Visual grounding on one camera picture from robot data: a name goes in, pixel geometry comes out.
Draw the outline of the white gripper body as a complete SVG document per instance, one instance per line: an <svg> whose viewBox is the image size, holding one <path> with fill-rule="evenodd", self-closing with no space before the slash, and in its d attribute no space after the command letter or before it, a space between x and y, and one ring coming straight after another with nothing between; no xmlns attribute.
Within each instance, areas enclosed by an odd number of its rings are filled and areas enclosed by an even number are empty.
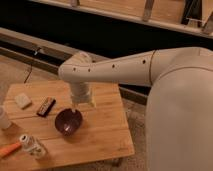
<svg viewBox="0 0 213 171"><path fill-rule="evenodd" d="M92 91L88 83L71 83L71 99L74 104L91 103Z"/></svg>

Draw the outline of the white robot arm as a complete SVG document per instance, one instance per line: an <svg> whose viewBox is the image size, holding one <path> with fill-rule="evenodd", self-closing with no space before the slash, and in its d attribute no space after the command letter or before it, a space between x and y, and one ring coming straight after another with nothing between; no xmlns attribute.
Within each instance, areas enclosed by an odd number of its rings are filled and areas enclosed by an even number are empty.
<svg viewBox="0 0 213 171"><path fill-rule="evenodd" d="M161 49L100 62L78 52L58 75L75 105L92 101L91 82L149 87L148 171L213 171L213 50Z"/></svg>

